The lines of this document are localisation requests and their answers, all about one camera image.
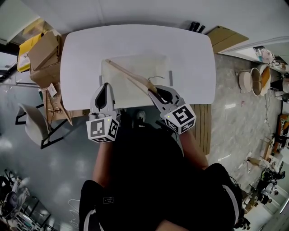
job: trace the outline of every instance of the white cable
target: white cable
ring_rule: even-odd
[[[69,222],[71,225],[73,225],[75,228],[79,228],[79,224],[78,223],[76,223],[76,222],[74,222],[75,220],[76,220],[76,217],[75,217],[75,215],[73,214],[73,213],[76,213],[78,216],[79,216],[79,209],[77,209],[77,208],[75,208],[73,205],[71,205],[70,204],[70,201],[80,201],[80,200],[75,200],[75,199],[70,199],[69,201],[68,201],[68,204],[74,209],[74,210],[76,210],[76,211],[74,211],[74,210],[69,210],[69,212],[73,215],[73,219]]]

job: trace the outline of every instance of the wooden handle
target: wooden handle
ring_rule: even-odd
[[[138,81],[139,83],[143,84],[144,86],[146,86],[148,89],[150,89],[152,92],[154,93],[158,93],[156,87],[149,81],[147,80],[145,77],[138,75],[138,74],[134,74],[131,73],[130,71],[128,71],[127,69],[121,67],[120,65],[116,64],[115,62],[106,59],[105,60],[108,64],[110,64],[111,66],[115,67],[116,69],[118,69],[119,71],[125,73],[126,75],[130,76],[132,79]]]

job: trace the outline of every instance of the table top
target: table top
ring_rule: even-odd
[[[100,85],[102,60],[129,55],[165,56],[168,71],[172,71],[172,88],[186,103],[211,104],[214,101],[216,74],[209,37],[163,26],[115,25],[72,32],[67,36],[61,58],[65,109],[89,109],[91,97]],[[122,106],[140,105],[128,102]]]

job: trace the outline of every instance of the clothing label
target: clothing label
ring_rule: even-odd
[[[104,197],[104,198],[103,198],[103,203],[104,203],[104,204],[113,203],[113,197]]]
[[[19,67],[24,67],[27,64],[30,64],[30,59],[27,53],[24,53],[19,57]]]
[[[54,97],[57,93],[55,87],[53,86],[53,84],[51,83],[50,86],[48,87],[48,91],[49,94],[51,95],[51,97]]]

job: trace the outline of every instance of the concrete floor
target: concrete floor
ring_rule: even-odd
[[[260,156],[261,139],[275,131],[281,101],[270,97],[269,129],[264,123],[265,97],[240,92],[235,76],[235,71],[249,69],[256,64],[222,55],[216,55],[215,61],[216,95],[212,105],[211,153],[207,157],[210,164],[223,164],[245,189],[249,183],[256,181],[261,170],[243,162],[249,152],[253,157]],[[30,81],[28,72],[14,74],[11,81],[15,79]],[[76,213],[70,213],[74,209],[68,201],[80,198],[83,183],[91,179],[98,152],[98,145],[87,139],[87,118],[74,119],[73,127],[65,124],[52,137],[65,135],[65,139],[40,150],[26,135],[23,125],[14,125],[19,102],[35,106],[42,103],[36,89],[0,87],[0,173],[9,168],[22,178],[28,177],[32,195],[38,197],[52,214],[49,223],[58,230],[72,230],[74,227],[70,221]],[[228,104],[236,106],[226,109],[225,105]],[[145,110],[148,121],[155,122],[158,118],[156,109],[146,107]]]

